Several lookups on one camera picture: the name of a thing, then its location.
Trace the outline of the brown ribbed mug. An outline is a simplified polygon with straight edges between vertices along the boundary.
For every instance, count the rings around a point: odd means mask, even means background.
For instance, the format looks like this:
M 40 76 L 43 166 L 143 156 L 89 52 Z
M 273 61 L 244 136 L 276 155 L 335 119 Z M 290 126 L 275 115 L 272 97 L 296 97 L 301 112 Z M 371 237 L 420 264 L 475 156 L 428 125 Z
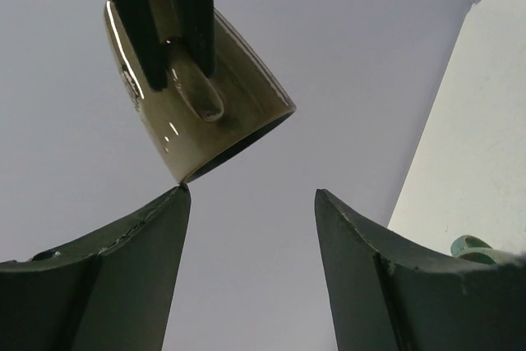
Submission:
M 169 172 L 191 182 L 245 150 L 296 110 L 242 36 L 215 13 L 216 68 L 207 77 L 183 44 L 170 0 L 149 0 L 167 56 L 168 85 L 153 91 L 119 12 L 107 1 L 104 21 L 117 70 L 134 109 Z

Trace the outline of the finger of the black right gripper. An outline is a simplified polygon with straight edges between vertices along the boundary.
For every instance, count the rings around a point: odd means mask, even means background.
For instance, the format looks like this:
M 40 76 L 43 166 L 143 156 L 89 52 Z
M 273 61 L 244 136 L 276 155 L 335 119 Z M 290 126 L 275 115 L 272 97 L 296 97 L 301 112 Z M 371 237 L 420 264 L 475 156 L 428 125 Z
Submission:
M 214 0 L 171 0 L 183 40 L 205 76 L 215 72 Z
M 117 8 L 125 31 L 154 91 L 168 86 L 166 62 L 149 0 L 111 0 Z

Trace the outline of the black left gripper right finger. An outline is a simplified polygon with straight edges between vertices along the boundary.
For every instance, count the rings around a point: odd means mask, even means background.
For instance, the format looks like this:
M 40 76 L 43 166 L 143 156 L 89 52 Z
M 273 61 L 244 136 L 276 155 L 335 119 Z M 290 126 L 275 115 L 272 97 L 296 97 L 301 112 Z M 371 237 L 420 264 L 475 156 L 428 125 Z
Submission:
M 338 349 L 524 349 L 523 256 L 435 252 L 324 189 L 315 216 Z

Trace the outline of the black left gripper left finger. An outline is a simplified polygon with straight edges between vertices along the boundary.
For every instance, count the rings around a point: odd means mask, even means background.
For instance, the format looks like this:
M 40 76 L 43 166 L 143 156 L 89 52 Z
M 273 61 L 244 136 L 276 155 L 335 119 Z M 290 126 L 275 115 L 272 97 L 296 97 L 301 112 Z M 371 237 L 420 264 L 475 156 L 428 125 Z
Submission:
M 162 349 L 190 208 L 179 185 L 28 261 L 4 261 L 2 349 Z

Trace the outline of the teal green mug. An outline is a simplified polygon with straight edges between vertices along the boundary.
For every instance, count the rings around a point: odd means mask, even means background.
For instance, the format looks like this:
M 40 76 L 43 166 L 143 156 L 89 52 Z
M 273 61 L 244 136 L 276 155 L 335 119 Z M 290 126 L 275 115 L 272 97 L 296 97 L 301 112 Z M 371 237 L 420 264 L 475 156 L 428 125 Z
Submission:
M 450 253 L 455 258 L 486 265 L 503 264 L 517 258 L 510 252 L 492 248 L 480 238 L 472 235 L 462 235 L 456 238 L 450 246 Z

